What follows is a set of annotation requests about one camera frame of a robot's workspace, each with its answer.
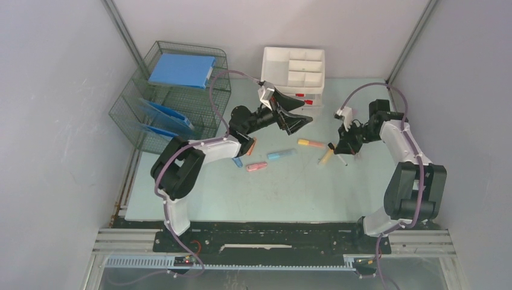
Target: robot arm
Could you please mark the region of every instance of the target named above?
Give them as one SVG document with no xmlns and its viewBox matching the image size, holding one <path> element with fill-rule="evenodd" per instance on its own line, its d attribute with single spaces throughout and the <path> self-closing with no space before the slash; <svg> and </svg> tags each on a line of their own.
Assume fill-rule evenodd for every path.
<svg viewBox="0 0 512 290">
<path fill-rule="evenodd" d="M 423 154 L 410 133 L 407 120 L 404 121 L 402 130 L 403 113 L 391 112 L 387 100 L 376 100 L 370 103 L 370 120 L 366 124 L 353 121 L 352 110 L 348 107 L 338 110 L 334 117 L 343 120 L 338 129 L 339 142 L 334 154 L 354 155 L 363 144 L 382 140 L 396 164 L 384 195 L 383 207 L 360 219 L 360 234 L 378 237 L 397 224 L 411 222 L 417 205 L 420 166 L 424 169 L 424 188 L 418 220 L 437 217 L 446 181 L 446 169 L 444 166 L 432 164 Z M 407 137 L 411 139 L 415 150 Z M 418 163 L 416 155 L 421 156 L 422 164 Z"/>
<path fill-rule="evenodd" d="M 271 83 L 260 82 L 259 85 L 258 94 L 262 105 L 255 112 L 245 106 L 234 108 L 226 138 L 194 141 L 174 137 L 153 165 L 151 176 L 156 180 L 164 165 L 180 148 L 199 143 L 178 155 L 158 185 L 159 194 L 165 197 L 166 216 L 170 217 L 170 225 L 167 227 L 178 236 L 190 226 L 186 196 L 194 187 L 203 164 L 244 155 L 254 143 L 248 134 L 271 124 L 277 123 L 281 130 L 291 135 L 313 121 L 311 117 L 289 112 L 303 106 L 303 101 L 280 93 Z"/>
</svg>

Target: metal frame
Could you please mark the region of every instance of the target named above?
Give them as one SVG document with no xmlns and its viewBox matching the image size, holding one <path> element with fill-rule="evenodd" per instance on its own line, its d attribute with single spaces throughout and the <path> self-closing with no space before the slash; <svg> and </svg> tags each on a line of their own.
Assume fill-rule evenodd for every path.
<svg viewBox="0 0 512 290">
<path fill-rule="evenodd" d="M 159 230 L 104 228 L 98 232 L 82 290 L 97 290 L 105 268 L 168 269 L 176 256 L 186 253 L 154 253 L 153 243 Z M 391 254 L 383 257 L 438 258 L 449 290 L 467 289 L 455 249 L 446 230 L 395 231 L 389 235 Z M 244 269 L 276 271 L 354 271 L 354 259 L 372 255 L 344 255 L 344 267 L 244 267 L 239 265 L 205 265 L 206 269 Z"/>
<path fill-rule="evenodd" d="M 398 73 L 400 72 L 405 60 L 409 56 L 409 53 L 411 52 L 412 47 L 418 40 L 421 32 L 423 31 L 423 28 L 427 24 L 427 21 L 430 19 L 430 16 L 432 15 L 432 12 L 434 11 L 434 8 L 436 7 L 439 0 L 429 0 L 427 3 L 427 6 L 425 6 L 425 9 L 423 10 L 420 19 L 418 20 L 418 23 L 416 23 L 416 26 L 414 27 L 411 36 L 407 40 L 407 43 L 405 44 L 405 47 L 402 50 L 402 53 L 400 53 L 400 56 L 398 57 L 397 62 L 393 66 L 393 69 L 391 70 L 391 73 L 387 79 L 387 83 L 393 83 L 396 79 Z"/>
<path fill-rule="evenodd" d="M 114 0 L 102 0 L 107 12 L 116 28 L 118 29 L 123 41 L 127 45 L 132 57 L 141 71 L 149 76 L 148 69 L 144 63 L 144 58 L 138 51 L 121 15 L 118 11 Z M 421 18 L 416 24 L 407 44 L 405 45 L 400 57 L 388 77 L 387 82 L 392 83 L 397 74 L 400 72 L 404 61 L 414 43 L 417 41 L 421 31 L 423 30 L 427 20 L 431 16 L 438 0 L 430 0 Z M 141 152 L 134 149 L 130 164 L 127 167 L 126 177 L 123 187 L 118 197 L 118 202 L 115 204 L 114 214 L 112 220 L 116 216 L 124 216 L 126 207 L 129 201 L 129 194 L 131 192 L 133 180 L 135 178 L 136 169 L 140 159 Z M 173 260 L 175 256 L 183 256 L 186 253 L 154 253 L 153 243 L 155 241 L 155 234 L 159 230 L 140 230 L 140 229 L 112 229 L 105 228 L 98 232 L 96 243 L 92 250 L 91 258 L 89 259 L 86 268 L 86 275 L 83 279 L 82 290 L 97 290 L 100 287 L 101 277 L 105 267 L 110 266 L 126 266 L 137 268 L 155 268 L 167 269 L 169 261 Z M 421 231 L 396 231 L 389 235 L 391 243 L 391 254 L 383 255 L 384 257 L 418 257 L 418 258 L 438 258 L 441 268 L 444 273 L 444 278 L 447 283 L 448 290 L 462 290 L 467 289 L 464 274 L 461 271 L 460 264 L 455 254 L 455 249 L 452 244 L 449 232 L 446 230 L 421 230 Z M 125 257 L 131 262 L 125 265 L 116 264 L 111 262 L 112 258 Z M 307 270 L 318 269 L 321 271 L 353 271 L 351 267 L 354 259 L 361 257 L 369 257 L 369 255 L 344 255 L 344 259 L 348 261 L 345 267 L 338 268 L 304 268 Z M 144 260 L 162 260 L 163 263 L 151 264 L 137 262 Z M 231 269 L 226 265 L 207 265 L 207 269 Z M 251 267 L 251 269 L 266 269 L 265 267 Z M 295 268 L 273 268 L 275 270 L 298 270 Z"/>
<path fill-rule="evenodd" d="M 137 49 L 137 46 L 135 45 L 135 42 L 133 41 L 132 36 L 130 35 L 130 31 L 126 27 L 126 24 L 123 21 L 123 18 L 121 17 L 121 13 L 119 13 L 119 10 L 117 9 L 117 6 L 114 3 L 114 0 L 101 0 L 103 2 L 103 5 L 105 6 L 105 9 L 109 13 L 110 18 L 112 18 L 112 22 L 114 23 L 114 26 L 119 31 L 119 34 L 123 38 L 124 43 L 128 47 L 128 50 L 133 56 L 133 59 L 135 60 L 135 63 L 139 66 L 142 73 L 149 78 L 149 71 L 146 67 L 146 64 L 144 63 L 144 58 L 142 57 L 141 53 L 139 52 L 139 49 Z"/>
</svg>

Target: white storage organizer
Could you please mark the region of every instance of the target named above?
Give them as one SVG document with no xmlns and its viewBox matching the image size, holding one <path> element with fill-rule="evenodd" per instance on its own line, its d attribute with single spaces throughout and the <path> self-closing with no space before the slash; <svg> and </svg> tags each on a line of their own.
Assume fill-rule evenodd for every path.
<svg viewBox="0 0 512 290">
<path fill-rule="evenodd" d="M 325 51 L 266 47 L 261 80 L 273 83 L 283 94 L 305 101 L 295 113 L 315 117 L 324 107 Z"/>
</svg>

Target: table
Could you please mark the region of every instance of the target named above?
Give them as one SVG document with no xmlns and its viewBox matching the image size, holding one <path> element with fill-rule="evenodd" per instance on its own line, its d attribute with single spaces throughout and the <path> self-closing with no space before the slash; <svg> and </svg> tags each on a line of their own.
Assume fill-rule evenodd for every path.
<svg viewBox="0 0 512 290">
<path fill-rule="evenodd" d="M 351 91 L 382 79 L 327 79 L 322 96 L 324 108 L 313 123 L 288 136 L 271 125 L 252 135 L 258 139 L 251 156 L 243 156 L 245 165 L 267 161 L 268 167 L 256 172 L 238 168 L 231 159 L 222 159 L 202 167 L 194 189 L 186 197 L 192 221 L 240 222 L 348 222 L 356 221 L 382 206 L 384 192 L 395 169 L 386 148 L 379 141 L 365 144 L 360 158 L 344 155 L 348 166 L 335 156 L 324 167 L 317 165 L 324 149 L 297 145 L 304 138 L 325 143 L 338 141 L 341 122 L 333 113 Z M 248 80 L 231 80 L 232 94 L 224 113 L 245 105 L 254 111 L 260 102 L 257 85 Z M 358 92 L 349 102 L 355 118 L 368 121 L 368 104 L 377 98 L 389 100 L 384 86 Z M 221 124 L 219 133 L 225 128 Z M 296 148 L 298 153 L 269 161 L 266 155 Z M 125 215 L 128 221 L 163 221 L 162 199 L 153 193 L 150 169 L 158 158 L 143 153 Z"/>
</svg>

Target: wire rack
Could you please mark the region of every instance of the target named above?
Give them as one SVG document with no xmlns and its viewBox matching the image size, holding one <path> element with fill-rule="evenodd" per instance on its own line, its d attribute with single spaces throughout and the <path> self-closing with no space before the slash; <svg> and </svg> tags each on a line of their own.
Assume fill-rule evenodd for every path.
<svg viewBox="0 0 512 290">
<path fill-rule="evenodd" d="M 153 71 L 164 53 L 214 56 L 216 64 L 212 76 L 228 69 L 226 53 L 220 49 L 157 41 L 144 58 L 150 72 Z M 215 137 L 220 118 L 212 110 L 208 96 L 212 79 L 213 77 L 208 81 L 205 90 L 160 85 L 148 82 L 142 71 L 138 69 L 110 109 L 109 115 L 130 142 L 137 149 L 145 152 L 162 153 L 168 144 L 168 139 L 141 125 L 149 124 L 163 129 L 155 123 L 151 116 L 141 110 L 139 105 L 136 105 L 139 104 L 136 100 L 140 98 L 164 105 L 186 115 L 194 124 L 194 135 L 185 137 L 198 140 Z M 225 74 L 217 79 L 213 87 L 213 101 L 221 114 L 224 113 L 230 96 L 231 82 L 229 75 Z"/>
</svg>

